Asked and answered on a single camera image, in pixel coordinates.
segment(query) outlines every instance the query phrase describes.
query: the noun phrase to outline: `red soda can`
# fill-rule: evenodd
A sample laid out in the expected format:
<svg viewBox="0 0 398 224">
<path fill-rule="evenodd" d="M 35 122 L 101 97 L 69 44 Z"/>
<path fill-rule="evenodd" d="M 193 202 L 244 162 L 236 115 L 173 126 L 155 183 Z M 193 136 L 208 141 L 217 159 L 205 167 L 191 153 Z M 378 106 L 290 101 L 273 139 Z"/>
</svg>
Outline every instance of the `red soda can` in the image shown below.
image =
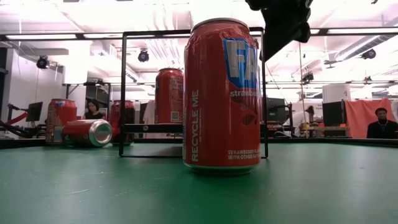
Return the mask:
<svg viewBox="0 0 398 224">
<path fill-rule="evenodd" d="M 70 121 L 61 135 L 63 142 L 72 146 L 103 147 L 112 139 L 112 127 L 103 119 Z"/>
<path fill-rule="evenodd" d="M 182 124 L 183 82 L 181 70 L 159 70 L 155 89 L 155 124 Z"/>
<path fill-rule="evenodd" d="M 258 45 L 246 24 L 210 19 L 185 47 L 184 163 L 195 172 L 246 174 L 261 160 Z"/>
<path fill-rule="evenodd" d="M 125 115 L 126 115 L 126 124 L 134 124 L 134 103 L 130 100 L 125 101 Z M 111 123 L 113 129 L 113 136 L 112 136 L 112 144 L 119 144 L 120 140 L 120 100 L 113 101 L 111 107 L 111 116 L 109 117 L 109 122 Z M 134 134 L 126 134 L 126 139 L 124 140 L 125 144 L 131 144 L 134 142 Z"/>
<path fill-rule="evenodd" d="M 52 99 L 47 111 L 47 129 L 45 142 L 48 144 L 60 143 L 54 141 L 55 128 L 76 120 L 77 107 L 73 100 Z"/>
</svg>

